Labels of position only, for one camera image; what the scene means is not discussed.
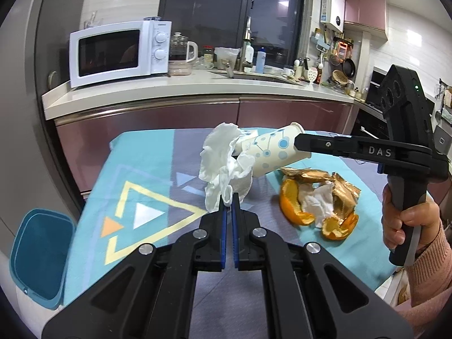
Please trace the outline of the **right hand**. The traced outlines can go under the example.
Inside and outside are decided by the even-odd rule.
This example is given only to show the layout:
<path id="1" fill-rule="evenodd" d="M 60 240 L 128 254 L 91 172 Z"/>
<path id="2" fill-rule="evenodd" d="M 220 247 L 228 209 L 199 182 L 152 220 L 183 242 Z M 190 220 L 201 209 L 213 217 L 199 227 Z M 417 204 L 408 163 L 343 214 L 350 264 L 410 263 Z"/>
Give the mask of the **right hand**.
<path id="1" fill-rule="evenodd" d="M 403 224 L 409 227 L 420 227 L 421 234 L 416 254 L 421 254 L 433 243 L 442 228 L 439 206 L 430 195 L 427 195 L 424 203 L 400 211 L 392 204 L 392 193 L 388 184 L 384 187 L 382 196 L 382 229 L 385 246 L 394 250 L 405 241 Z"/>

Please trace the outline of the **pink sweater right forearm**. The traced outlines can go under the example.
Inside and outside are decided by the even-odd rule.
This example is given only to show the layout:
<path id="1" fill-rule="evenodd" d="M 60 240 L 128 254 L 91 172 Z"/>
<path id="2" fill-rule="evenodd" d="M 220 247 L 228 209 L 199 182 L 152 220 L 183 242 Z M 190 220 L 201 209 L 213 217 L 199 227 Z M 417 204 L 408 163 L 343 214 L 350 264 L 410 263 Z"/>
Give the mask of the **pink sweater right forearm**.
<path id="1" fill-rule="evenodd" d="M 438 224 L 431 243 L 416 257 L 407 269 L 411 298 L 396 306 L 419 338 L 439 318 L 451 297 L 451 246 Z"/>

